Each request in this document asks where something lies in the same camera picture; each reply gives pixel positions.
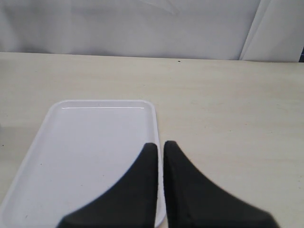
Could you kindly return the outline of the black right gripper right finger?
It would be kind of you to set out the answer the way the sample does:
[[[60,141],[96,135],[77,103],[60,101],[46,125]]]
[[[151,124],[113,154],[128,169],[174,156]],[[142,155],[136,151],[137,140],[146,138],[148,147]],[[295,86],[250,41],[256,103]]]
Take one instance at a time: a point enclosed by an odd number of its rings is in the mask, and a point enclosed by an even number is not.
[[[273,216],[223,190],[175,141],[163,150],[163,183],[170,228],[277,228]]]

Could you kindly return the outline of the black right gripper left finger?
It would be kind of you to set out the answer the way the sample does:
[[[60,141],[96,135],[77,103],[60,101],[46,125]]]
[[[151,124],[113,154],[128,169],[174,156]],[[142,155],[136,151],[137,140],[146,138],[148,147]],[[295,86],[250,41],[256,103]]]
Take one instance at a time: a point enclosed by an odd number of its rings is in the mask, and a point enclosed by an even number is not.
[[[121,179],[97,199],[64,216],[59,228],[153,228],[158,148],[146,143]]]

